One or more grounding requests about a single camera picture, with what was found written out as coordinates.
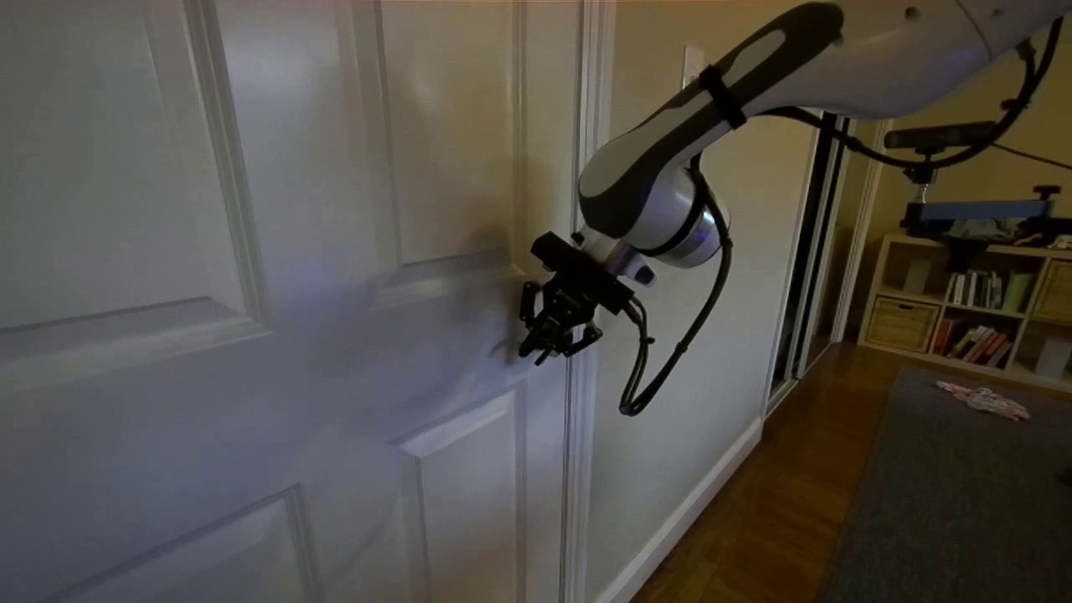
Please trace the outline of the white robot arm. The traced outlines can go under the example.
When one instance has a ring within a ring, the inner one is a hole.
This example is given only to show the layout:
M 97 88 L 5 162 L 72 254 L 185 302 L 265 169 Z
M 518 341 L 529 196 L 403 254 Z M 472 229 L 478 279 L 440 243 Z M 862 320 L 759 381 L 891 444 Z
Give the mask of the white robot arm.
M 518 354 L 597 341 L 593 314 L 633 302 L 619 276 L 636 254 L 696 269 L 728 249 L 696 171 L 723 135 L 772 110 L 920 110 L 1068 9 L 1072 0 L 806 0 L 757 26 L 586 162 L 578 211 L 605 253 L 552 233 L 531 243 L 552 279 L 522 288 Z

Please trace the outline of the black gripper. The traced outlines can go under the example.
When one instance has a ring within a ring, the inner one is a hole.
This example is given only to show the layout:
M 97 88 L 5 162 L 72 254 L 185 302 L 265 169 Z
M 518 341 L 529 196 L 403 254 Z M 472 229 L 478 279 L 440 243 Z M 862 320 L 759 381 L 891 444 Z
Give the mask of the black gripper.
M 549 354 L 584 351 L 603 339 L 603 333 L 593 324 L 593 313 L 597 306 L 588 297 L 578 297 L 559 281 L 524 281 L 518 297 L 518 320 L 524 324 L 518 354 L 547 361 Z

